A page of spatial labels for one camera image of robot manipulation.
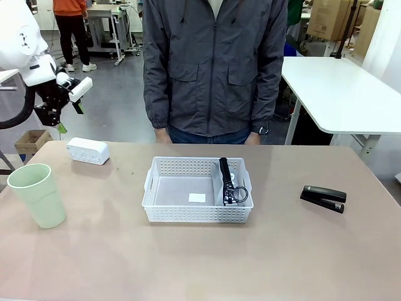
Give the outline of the person's right hand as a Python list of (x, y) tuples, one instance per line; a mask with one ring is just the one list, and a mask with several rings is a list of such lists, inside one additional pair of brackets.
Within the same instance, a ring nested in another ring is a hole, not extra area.
[(159, 144), (171, 144), (171, 138), (166, 128), (154, 129), (156, 143)]

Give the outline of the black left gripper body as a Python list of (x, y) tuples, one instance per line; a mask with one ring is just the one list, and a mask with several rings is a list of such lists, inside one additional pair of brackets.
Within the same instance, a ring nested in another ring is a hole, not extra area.
[(39, 84), (39, 97), (42, 99), (40, 108), (63, 108), (70, 101), (69, 93), (71, 92), (70, 78), (62, 81), (61, 84), (56, 80), (51, 80)]

